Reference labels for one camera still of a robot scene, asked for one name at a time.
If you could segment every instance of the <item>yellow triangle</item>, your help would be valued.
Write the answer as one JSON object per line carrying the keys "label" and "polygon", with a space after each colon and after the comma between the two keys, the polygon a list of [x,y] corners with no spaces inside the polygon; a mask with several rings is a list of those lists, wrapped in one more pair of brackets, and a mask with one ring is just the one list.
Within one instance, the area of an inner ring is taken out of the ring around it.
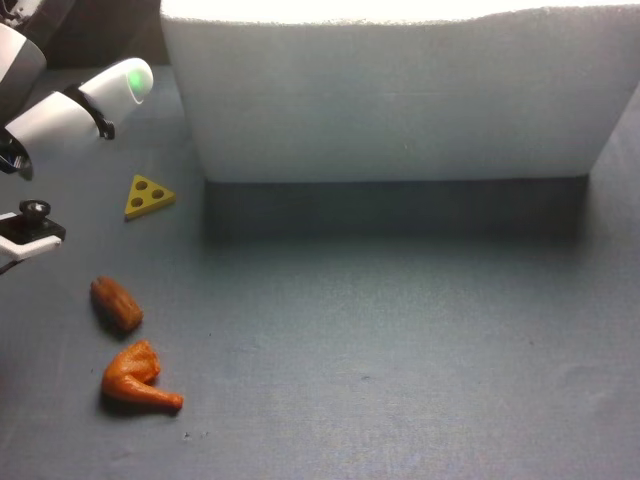
{"label": "yellow triangle", "polygon": [[146,215],[176,201],[176,194],[142,175],[135,175],[124,216],[127,220]]}

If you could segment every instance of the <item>gray table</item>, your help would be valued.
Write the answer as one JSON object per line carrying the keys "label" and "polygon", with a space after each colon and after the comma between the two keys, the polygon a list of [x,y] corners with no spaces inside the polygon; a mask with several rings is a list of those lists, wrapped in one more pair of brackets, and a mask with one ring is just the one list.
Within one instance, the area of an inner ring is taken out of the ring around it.
{"label": "gray table", "polygon": [[[640,478],[640,97],[589,182],[216,188],[156,74],[116,142],[0,178],[68,228],[0,277],[0,478]],[[125,223],[135,173],[177,204]],[[140,338],[177,416],[100,397]]]}

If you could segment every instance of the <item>brown toy food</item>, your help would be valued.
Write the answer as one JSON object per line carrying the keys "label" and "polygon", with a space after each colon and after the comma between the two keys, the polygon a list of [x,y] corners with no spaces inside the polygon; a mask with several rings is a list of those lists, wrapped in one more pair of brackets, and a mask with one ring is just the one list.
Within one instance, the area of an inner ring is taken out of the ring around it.
{"label": "brown toy food", "polygon": [[133,297],[122,286],[109,277],[98,277],[91,282],[91,295],[115,319],[119,328],[125,332],[134,330],[144,313]]}
{"label": "brown toy food", "polygon": [[147,340],[140,340],[116,355],[102,376],[102,391],[118,400],[182,408],[182,395],[146,385],[160,373],[158,355]]}

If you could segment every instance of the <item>toy chicken drumstick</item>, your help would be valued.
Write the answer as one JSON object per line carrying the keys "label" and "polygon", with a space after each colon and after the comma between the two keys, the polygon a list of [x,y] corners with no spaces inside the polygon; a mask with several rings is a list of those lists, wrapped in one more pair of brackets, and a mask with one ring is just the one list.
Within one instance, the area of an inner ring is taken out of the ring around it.
{"label": "toy chicken drumstick", "polygon": [[116,355],[102,377],[102,391],[119,400],[181,409],[182,395],[146,385],[160,370],[151,344],[141,340]]}

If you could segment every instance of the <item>white box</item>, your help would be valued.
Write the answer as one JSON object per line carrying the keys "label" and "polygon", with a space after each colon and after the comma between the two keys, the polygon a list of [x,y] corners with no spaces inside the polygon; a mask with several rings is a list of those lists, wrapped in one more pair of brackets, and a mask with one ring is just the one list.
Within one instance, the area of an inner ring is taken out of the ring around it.
{"label": "white box", "polygon": [[163,0],[206,176],[585,175],[640,80],[638,4],[384,3]]}

